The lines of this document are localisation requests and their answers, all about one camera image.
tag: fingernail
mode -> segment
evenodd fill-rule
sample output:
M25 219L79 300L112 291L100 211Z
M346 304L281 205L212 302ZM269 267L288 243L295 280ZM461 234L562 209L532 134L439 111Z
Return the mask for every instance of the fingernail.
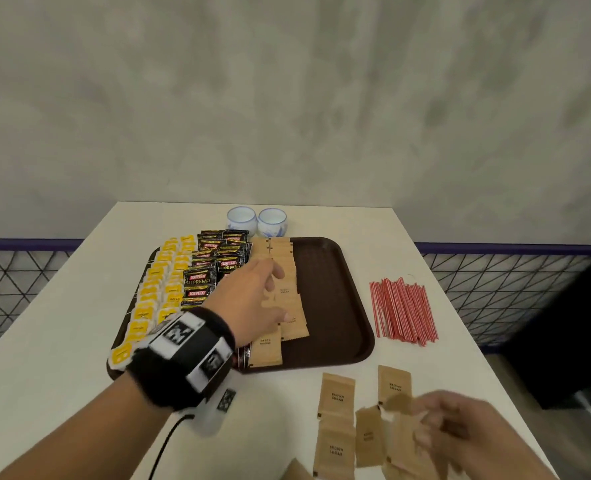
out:
M419 426L413 433L416 442L426 448L431 448L431 434L426 426Z

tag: hand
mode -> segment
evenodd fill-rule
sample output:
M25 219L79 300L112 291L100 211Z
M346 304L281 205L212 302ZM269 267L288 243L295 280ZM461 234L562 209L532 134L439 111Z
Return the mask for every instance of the hand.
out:
M225 276L202 305L227 322L236 339L236 347L247 345L269 331L278 322L288 321L287 313L277 306L264 308L264 290L276 287L285 272L271 258L254 259Z
M556 480L515 429L486 401L454 392L417 397L411 412L428 411L415 440L441 454L471 480Z

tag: brown tray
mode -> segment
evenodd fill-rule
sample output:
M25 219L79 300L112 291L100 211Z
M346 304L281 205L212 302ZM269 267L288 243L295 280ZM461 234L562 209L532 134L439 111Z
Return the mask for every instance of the brown tray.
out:
M356 363L373 351L373 329L339 245L325 237L292 237L291 242L309 337L282 342L282 365L244 369L243 374ZM135 304L136 293L112 348L122 343ZM112 379L122 373L110 369L109 364L107 371Z

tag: black cable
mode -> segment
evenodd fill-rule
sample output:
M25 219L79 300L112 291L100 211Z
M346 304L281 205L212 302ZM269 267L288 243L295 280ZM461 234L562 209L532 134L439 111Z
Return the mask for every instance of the black cable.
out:
M160 448L160 451L158 452L158 457L156 458L156 461L154 462L154 467L151 469L151 473L149 474L149 480L153 480L154 478L154 473L156 473L156 467L158 466L158 462L160 461L160 457L163 455L163 451L164 448L166 447L167 443L169 442L169 438L172 437L173 431L175 431L176 428L178 428L178 426L180 425L181 422L183 422L186 419L193 419L195 416L193 414L185 414L183 417L181 417L176 424L173 425L173 428L171 431L169 431L169 434L167 435L166 438L164 438L164 443L163 443L163 447Z

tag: white teacup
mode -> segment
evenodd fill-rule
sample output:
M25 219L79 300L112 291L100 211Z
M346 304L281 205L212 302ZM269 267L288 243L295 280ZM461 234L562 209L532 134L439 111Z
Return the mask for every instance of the white teacup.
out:
M282 237L287 233L287 213L282 209L269 207L258 215L258 231L264 237Z
M258 230L258 221L255 210L241 205L227 212L227 229L247 230L252 237Z

